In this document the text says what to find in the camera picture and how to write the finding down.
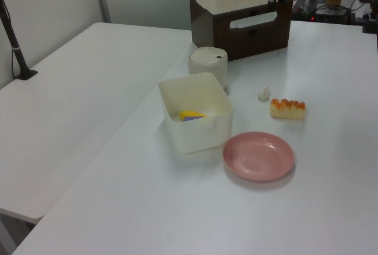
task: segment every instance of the pastry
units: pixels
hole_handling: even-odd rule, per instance
[[[306,104],[296,100],[273,99],[271,101],[271,116],[286,119],[302,119],[306,115]]]

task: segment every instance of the plastic bin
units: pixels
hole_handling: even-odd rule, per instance
[[[159,83],[165,122],[175,149],[197,152],[223,145],[231,137],[234,108],[211,73]],[[207,117],[183,122],[179,113],[193,110]]]

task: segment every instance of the wooden base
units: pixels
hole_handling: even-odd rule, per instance
[[[292,0],[276,4],[277,17],[272,22],[246,28],[230,28],[230,22],[261,15],[271,10],[261,5],[213,15],[196,0],[190,0],[192,41],[198,47],[225,50],[229,61],[288,46]]]

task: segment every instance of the white cylindrical container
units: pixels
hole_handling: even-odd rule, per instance
[[[224,89],[227,83],[227,53],[216,47],[200,47],[188,59],[189,74],[208,72]]]

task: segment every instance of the desk lamp arm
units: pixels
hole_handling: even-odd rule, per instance
[[[30,77],[36,75],[38,72],[35,70],[31,70],[26,65],[24,56],[22,55],[21,49],[19,47],[16,35],[14,34],[11,20],[9,19],[8,13],[5,8],[5,2],[4,0],[0,0],[0,18],[2,21],[2,24],[5,28],[5,32],[8,36],[9,42],[11,43],[12,50],[16,56],[18,65],[20,67],[20,73],[18,76],[16,76],[16,79],[20,80],[28,80]]]

